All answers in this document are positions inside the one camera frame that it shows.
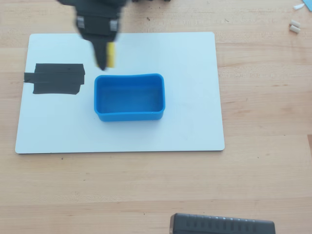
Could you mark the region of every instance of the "black remote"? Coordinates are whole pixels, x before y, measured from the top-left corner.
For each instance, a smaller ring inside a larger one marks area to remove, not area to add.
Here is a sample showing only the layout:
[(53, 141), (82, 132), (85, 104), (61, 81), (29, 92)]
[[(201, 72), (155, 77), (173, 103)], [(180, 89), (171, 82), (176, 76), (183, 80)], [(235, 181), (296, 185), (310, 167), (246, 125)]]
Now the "black remote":
[(174, 214), (170, 234), (275, 234), (272, 221)]

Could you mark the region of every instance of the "white plastic piece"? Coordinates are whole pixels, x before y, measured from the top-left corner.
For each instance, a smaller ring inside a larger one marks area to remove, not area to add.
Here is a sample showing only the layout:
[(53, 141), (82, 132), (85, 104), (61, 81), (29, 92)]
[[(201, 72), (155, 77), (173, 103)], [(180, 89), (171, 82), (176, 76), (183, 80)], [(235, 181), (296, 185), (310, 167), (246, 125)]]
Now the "white plastic piece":
[(301, 9), (302, 7), (304, 7), (304, 3), (303, 4), (299, 4), (299, 5), (297, 5), (297, 6), (294, 6), (293, 8), (295, 9), (295, 10), (299, 10), (299, 9)]
[(297, 21), (294, 21), (293, 19), (292, 19), (292, 21), (291, 21), (291, 25), (293, 25), (293, 26), (295, 26), (295, 27), (297, 27), (297, 28), (300, 28), (300, 23), (297, 22)]
[(295, 27), (293, 25), (290, 27), (290, 30), (295, 32), (295, 33), (300, 33), (300, 28), (297, 28), (297, 27)]

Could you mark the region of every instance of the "small white object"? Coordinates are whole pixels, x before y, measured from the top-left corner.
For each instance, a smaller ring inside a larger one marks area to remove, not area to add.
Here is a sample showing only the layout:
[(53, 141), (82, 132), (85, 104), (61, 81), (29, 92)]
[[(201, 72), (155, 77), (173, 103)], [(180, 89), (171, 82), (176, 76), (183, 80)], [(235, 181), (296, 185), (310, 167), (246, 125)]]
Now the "small white object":
[(297, 21), (294, 21), (293, 19), (292, 19), (290, 25), (293, 25), (293, 26), (295, 26), (295, 27), (297, 27), (297, 28), (300, 28), (300, 23), (297, 22)]
[(297, 27), (295, 27), (293, 25), (290, 27), (290, 30), (295, 32), (295, 33), (300, 33), (300, 28), (297, 28)]
[(110, 27), (111, 27), (111, 31), (116, 32), (118, 30), (118, 21), (117, 21), (117, 19), (112, 19), (110, 21)]
[(84, 17), (82, 16), (77, 17), (77, 25), (78, 28), (84, 28)]
[(302, 7), (304, 7), (304, 3), (303, 4), (299, 4), (299, 5), (297, 5), (297, 6), (294, 6), (293, 8), (295, 9), (295, 10), (299, 10), (299, 9), (301, 9)]

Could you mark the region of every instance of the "yellow sponge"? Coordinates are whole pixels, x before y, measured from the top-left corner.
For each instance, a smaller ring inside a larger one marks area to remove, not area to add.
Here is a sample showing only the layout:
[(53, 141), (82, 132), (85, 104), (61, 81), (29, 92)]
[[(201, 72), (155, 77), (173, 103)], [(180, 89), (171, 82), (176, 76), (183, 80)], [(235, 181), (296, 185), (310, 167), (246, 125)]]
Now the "yellow sponge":
[(107, 43), (107, 67), (115, 66), (115, 44), (113, 42)]

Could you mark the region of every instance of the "black device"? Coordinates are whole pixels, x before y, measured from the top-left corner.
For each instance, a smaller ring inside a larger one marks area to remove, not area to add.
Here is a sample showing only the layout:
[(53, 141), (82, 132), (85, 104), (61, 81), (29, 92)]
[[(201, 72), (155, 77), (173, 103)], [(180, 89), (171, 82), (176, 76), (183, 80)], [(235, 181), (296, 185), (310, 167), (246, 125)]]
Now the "black device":
[(272, 221), (174, 214), (170, 234), (275, 234)]
[(76, 8), (76, 26), (81, 36), (93, 44), (97, 64), (107, 65), (107, 43), (114, 41), (119, 30), (119, 18), (127, 0), (58, 0)]

